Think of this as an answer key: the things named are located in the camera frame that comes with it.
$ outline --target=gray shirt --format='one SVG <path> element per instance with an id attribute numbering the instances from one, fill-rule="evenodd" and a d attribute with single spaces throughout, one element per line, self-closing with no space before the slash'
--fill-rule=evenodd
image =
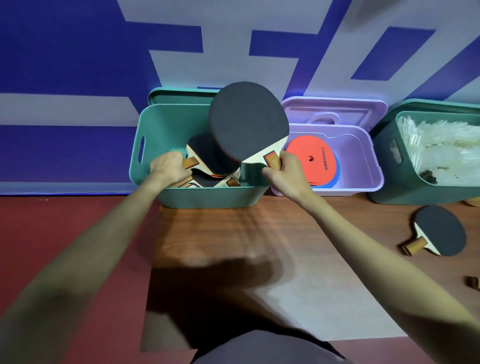
<path id="1" fill-rule="evenodd" d="M 351 364 L 350 361 L 293 336 L 255 330 L 213 349 L 195 364 Z"/>

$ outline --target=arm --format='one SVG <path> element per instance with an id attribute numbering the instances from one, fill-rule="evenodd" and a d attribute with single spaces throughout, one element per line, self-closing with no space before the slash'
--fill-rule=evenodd
<path id="1" fill-rule="evenodd" d="M 480 324 L 411 263 L 346 221 L 309 186 L 298 159 L 282 152 L 281 171 L 264 176 L 317 221 L 340 255 L 395 322 L 437 363 L 480 358 Z"/>
<path id="2" fill-rule="evenodd" d="M 78 237 L 22 291 L 0 323 L 0 362 L 56 363 L 76 325 L 122 257 L 153 200 L 192 172 L 179 152 L 150 164 L 142 185 Z"/>

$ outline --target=green storage box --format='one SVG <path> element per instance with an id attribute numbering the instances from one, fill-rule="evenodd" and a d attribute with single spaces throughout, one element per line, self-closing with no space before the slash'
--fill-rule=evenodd
<path id="1" fill-rule="evenodd" d="M 372 138 L 376 137 L 384 127 L 396 119 L 396 115 L 402 111 L 430 111 L 450 112 L 462 114 L 480 114 L 480 105 L 463 104 L 460 102 L 424 100 L 421 98 L 409 98 L 400 101 L 388 109 L 388 113 L 370 131 Z"/>
<path id="2" fill-rule="evenodd" d="M 193 90 L 162 90 L 156 97 L 149 97 L 151 105 L 142 111 L 138 121 L 132 159 L 130 179 L 139 185 L 150 172 L 150 162 L 168 151 L 178 150 L 186 155 L 188 140 L 195 135 L 210 132 L 208 109 L 214 92 L 195 95 Z M 156 102 L 175 102 L 157 104 Z M 262 175 L 262 165 L 242 164 L 240 183 L 242 187 L 221 188 L 167 188 L 158 195 L 158 200 L 170 208 L 228 208 L 246 207 L 255 204 L 270 186 Z"/>
<path id="3" fill-rule="evenodd" d="M 435 205 L 448 204 L 480 196 L 479 187 L 437 186 L 422 179 L 414 170 L 407 149 L 400 136 L 397 120 L 411 117 L 416 124 L 438 120 L 449 122 L 465 121 L 470 125 L 480 125 L 479 114 L 459 114 L 444 112 L 402 111 L 396 114 L 395 122 L 388 123 L 373 139 L 373 148 L 382 168 L 384 186 L 368 193 L 378 204 L 391 205 Z"/>

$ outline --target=purple lid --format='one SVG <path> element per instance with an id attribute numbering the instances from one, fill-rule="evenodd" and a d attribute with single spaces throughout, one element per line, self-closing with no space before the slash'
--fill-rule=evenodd
<path id="1" fill-rule="evenodd" d="M 388 106 L 362 98 L 293 96 L 282 102 L 289 123 L 356 125 L 370 131 Z"/>

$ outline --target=red disc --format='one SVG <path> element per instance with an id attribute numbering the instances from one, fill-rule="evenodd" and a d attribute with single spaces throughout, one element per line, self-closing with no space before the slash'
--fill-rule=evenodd
<path id="1" fill-rule="evenodd" d="M 321 186 L 335 177 L 335 155 L 322 139 L 313 135 L 296 137 L 288 144 L 287 152 L 295 154 L 300 160 L 310 184 Z"/>

